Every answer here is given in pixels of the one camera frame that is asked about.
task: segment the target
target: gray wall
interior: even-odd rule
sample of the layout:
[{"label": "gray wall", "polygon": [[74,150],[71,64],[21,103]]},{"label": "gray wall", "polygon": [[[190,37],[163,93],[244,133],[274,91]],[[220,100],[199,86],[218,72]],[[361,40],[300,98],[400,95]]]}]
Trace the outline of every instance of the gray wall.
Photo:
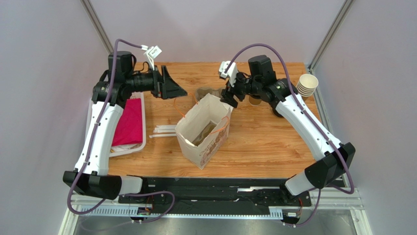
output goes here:
[{"label": "gray wall", "polygon": [[[111,41],[159,45],[158,61],[230,60],[267,43],[288,62],[309,63],[343,0],[92,0]],[[239,61],[266,53],[251,49]]]},{"label": "gray wall", "polygon": [[316,70],[374,234],[416,234],[417,1],[357,0]]},{"label": "gray wall", "polygon": [[107,53],[77,0],[2,0],[0,32],[0,234],[57,234]]}]

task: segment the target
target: white paper bag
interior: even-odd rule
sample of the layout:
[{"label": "white paper bag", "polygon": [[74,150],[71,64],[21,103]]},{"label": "white paper bag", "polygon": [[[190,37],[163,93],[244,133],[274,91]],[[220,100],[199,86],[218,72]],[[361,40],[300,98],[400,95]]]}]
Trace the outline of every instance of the white paper bag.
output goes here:
[{"label": "white paper bag", "polygon": [[[200,169],[204,168],[229,136],[232,110],[232,106],[221,102],[220,98],[208,94],[178,122],[175,132],[181,151]],[[201,144],[195,146],[192,142],[210,121],[217,124],[216,127]]]}]

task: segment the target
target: stack of paper cups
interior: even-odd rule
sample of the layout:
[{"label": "stack of paper cups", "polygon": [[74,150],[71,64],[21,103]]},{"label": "stack of paper cups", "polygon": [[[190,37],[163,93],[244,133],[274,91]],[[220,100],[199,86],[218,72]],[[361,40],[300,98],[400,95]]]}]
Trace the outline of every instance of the stack of paper cups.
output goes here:
[{"label": "stack of paper cups", "polygon": [[318,85],[319,81],[315,76],[311,74],[303,74],[301,75],[296,87],[298,93],[302,96],[302,99],[306,100],[314,93]]}]

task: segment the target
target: bag handle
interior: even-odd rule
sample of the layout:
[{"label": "bag handle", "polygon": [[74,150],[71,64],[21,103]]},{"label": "bag handle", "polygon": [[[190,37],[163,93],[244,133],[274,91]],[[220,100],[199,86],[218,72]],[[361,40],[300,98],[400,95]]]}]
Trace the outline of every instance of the bag handle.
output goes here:
[{"label": "bag handle", "polygon": [[217,132],[220,132],[220,131],[223,131],[223,130],[224,130],[224,129],[225,129],[225,128],[229,125],[229,123],[230,123],[230,119],[229,119],[229,117],[228,117],[228,116],[224,116],[224,117],[222,118],[222,120],[223,120],[223,119],[225,119],[225,118],[227,118],[226,125],[225,125],[224,127],[220,128],[220,129],[218,129],[217,131],[210,132],[210,134],[209,134],[209,135],[214,134],[214,133],[217,133]]},{"label": "bag handle", "polygon": [[[194,94],[189,93],[188,95],[191,95],[192,97],[194,97],[195,103],[198,104],[198,101],[197,101],[197,99],[196,99],[196,97],[195,97]],[[181,111],[178,110],[177,106],[175,105],[175,101],[176,100],[177,100],[177,98],[174,99],[174,108],[178,111],[178,113],[180,113],[183,116],[183,118],[185,118],[185,114],[181,113]]]}]

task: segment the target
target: red cloth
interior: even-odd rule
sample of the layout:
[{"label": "red cloth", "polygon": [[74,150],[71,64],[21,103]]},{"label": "red cloth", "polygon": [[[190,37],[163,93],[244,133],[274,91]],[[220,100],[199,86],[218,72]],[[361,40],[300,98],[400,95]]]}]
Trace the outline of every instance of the red cloth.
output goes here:
[{"label": "red cloth", "polygon": [[112,146],[143,142],[142,101],[128,99],[117,124]]}]

